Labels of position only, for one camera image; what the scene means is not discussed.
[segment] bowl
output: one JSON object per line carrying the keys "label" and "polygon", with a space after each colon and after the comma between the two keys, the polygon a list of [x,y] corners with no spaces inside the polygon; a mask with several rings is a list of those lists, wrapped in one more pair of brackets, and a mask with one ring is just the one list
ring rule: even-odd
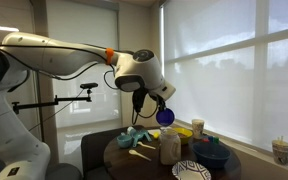
{"label": "bowl", "polygon": [[211,180],[211,173],[202,165],[193,161],[179,161],[172,168],[173,175],[179,179]]}
{"label": "bowl", "polygon": [[197,162],[206,168],[223,168],[231,152],[223,145],[212,142],[196,142],[192,144],[192,150]]}
{"label": "bowl", "polygon": [[173,128],[177,133],[178,136],[181,139],[181,144],[187,144],[188,140],[191,138],[193,135],[193,132],[191,130],[185,129],[185,128]]}
{"label": "bowl", "polygon": [[117,136],[117,144],[120,148],[128,148],[132,144],[132,136],[128,134],[122,133],[121,135]]}

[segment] window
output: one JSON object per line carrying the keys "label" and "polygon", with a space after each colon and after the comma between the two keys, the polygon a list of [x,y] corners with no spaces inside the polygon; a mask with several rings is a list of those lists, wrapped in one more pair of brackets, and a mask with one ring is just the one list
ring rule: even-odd
{"label": "window", "polygon": [[[118,49],[117,11],[115,10],[95,7],[92,2],[47,1],[47,15],[50,38]],[[71,56],[85,57],[83,55],[84,52],[71,54]],[[104,82],[105,73],[111,70],[111,67],[104,63],[97,64],[70,81],[53,80],[54,95],[58,97],[76,97],[82,90],[81,84],[98,83],[98,87],[93,88],[90,94],[92,102],[74,101],[71,104],[61,102],[55,106],[55,111],[60,111],[56,114],[59,161],[73,164],[81,172],[82,137],[89,133],[121,126],[120,92],[111,89]],[[115,87],[113,74],[107,73],[105,77],[108,84]],[[87,90],[79,96],[87,97]]]}
{"label": "window", "polygon": [[288,1],[170,0],[161,12],[176,119],[204,119],[269,151],[278,137],[288,142]]}

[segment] spoon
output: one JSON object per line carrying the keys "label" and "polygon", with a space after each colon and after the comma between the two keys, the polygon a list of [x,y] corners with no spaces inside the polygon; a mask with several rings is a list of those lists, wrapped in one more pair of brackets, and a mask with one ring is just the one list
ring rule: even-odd
{"label": "spoon", "polygon": [[149,146],[149,145],[145,145],[142,142],[137,142],[137,144],[143,146],[143,147],[147,147],[147,148],[151,148],[151,149],[155,149],[155,147]]}
{"label": "spoon", "polygon": [[146,157],[146,156],[138,153],[138,152],[135,151],[135,150],[132,150],[132,149],[131,149],[131,150],[129,150],[128,152],[129,152],[130,154],[132,154],[132,155],[137,155],[137,156],[140,156],[140,157],[142,157],[142,158],[144,158],[144,159],[146,159],[146,160],[152,161],[150,158],[148,158],[148,157]]}

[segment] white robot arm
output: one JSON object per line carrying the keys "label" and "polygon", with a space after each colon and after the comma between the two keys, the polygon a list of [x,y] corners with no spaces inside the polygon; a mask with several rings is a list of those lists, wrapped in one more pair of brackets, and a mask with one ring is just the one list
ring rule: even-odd
{"label": "white robot arm", "polygon": [[115,84],[122,91],[144,89],[154,100],[163,102],[175,92],[149,50],[130,54],[11,33],[0,44],[0,159],[7,165],[0,179],[44,179],[50,157],[48,146],[27,131],[9,107],[5,100],[7,91],[25,81],[29,69],[65,76],[94,61],[116,66]]}

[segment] plate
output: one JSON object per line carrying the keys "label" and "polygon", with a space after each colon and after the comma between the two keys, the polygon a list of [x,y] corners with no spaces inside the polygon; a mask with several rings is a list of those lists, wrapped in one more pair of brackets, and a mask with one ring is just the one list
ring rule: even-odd
{"label": "plate", "polygon": [[210,172],[194,161],[180,161],[172,168],[173,175],[179,180],[210,180]]}
{"label": "plate", "polygon": [[150,129],[150,130],[147,130],[147,131],[152,136],[154,136],[154,133],[161,134],[161,130],[160,129]]}

